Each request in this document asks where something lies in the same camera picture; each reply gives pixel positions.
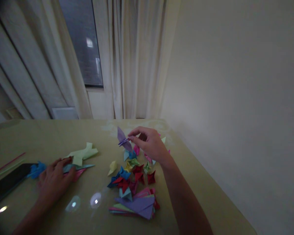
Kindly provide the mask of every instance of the curtain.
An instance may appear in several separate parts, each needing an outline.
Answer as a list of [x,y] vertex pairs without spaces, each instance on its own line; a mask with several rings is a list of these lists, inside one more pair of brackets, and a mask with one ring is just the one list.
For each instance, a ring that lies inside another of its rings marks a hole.
[[58,1],[0,3],[0,84],[26,119],[75,107],[92,118],[76,54]]
[[108,0],[115,118],[156,118],[165,0]]

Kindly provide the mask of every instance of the table surface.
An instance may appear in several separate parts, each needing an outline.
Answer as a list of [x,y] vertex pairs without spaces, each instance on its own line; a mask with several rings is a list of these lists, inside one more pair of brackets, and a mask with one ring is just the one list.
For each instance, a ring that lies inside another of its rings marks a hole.
[[[201,204],[214,234],[256,234],[253,227],[211,178],[200,162],[169,127],[166,121],[132,120],[13,120],[0,124],[0,167],[16,156],[26,152],[20,160],[24,163],[36,163],[38,160],[50,164],[70,152],[84,149],[86,142],[93,143],[99,153],[84,160],[83,164],[95,164],[87,169],[75,183],[72,183],[61,200],[47,214],[41,234],[178,234],[168,189],[162,169],[156,163],[157,201],[161,209],[156,211],[150,221],[138,217],[117,216],[109,213],[108,208],[116,202],[117,188],[109,189],[111,176],[116,175],[123,161],[123,148],[118,147],[117,126],[127,135],[137,126],[155,128],[166,137],[165,146],[171,150],[185,179]],[[147,160],[140,151],[138,161],[146,164]],[[109,165],[116,160],[118,169],[111,175]],[[139,185],[138,192],[144,188]],[[0,208],[7,209],[0,213],[0,233],[10,234],[30,210],[38,197],[37,180],[25,179],[5,199]],[[101,194],[97,208],[90,206],[90,198],[95,193]],[[81,204],[76,211],[67,212],[66,206],[73,196],[79,196]]]

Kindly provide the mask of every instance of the purple origami crane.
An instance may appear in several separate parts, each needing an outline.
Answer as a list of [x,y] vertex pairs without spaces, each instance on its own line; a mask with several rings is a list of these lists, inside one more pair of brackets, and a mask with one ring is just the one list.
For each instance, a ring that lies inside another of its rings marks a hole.
[[118,140],[120,141],[119,147],[123,146],[127,151],[133,152],[131,143],[128,138],[125,137],[125,134],[120,127],[118,127]]

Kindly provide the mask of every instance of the right hand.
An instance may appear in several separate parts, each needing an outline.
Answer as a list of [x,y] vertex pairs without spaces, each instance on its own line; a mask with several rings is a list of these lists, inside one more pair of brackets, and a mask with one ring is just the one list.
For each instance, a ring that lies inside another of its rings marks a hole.
[[133,129],[128,136],[128,139],[144,150],[148,157],[160,164],[166,163],[172,158],[155,129],[139,126]]

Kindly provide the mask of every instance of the forearm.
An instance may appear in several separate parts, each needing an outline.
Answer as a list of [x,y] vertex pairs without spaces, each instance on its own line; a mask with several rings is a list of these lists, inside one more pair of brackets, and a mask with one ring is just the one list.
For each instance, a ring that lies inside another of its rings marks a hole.
[[207,217],[190,186],[174,162],[162,164],[175,218],[181,234],[213,234]]
[[38,225],[40,225],[42,221],[43,216],[49,208],[49,205],[44,205],[43,203],[37,201],[18,227],[13,231],[13,235],[35,233]]

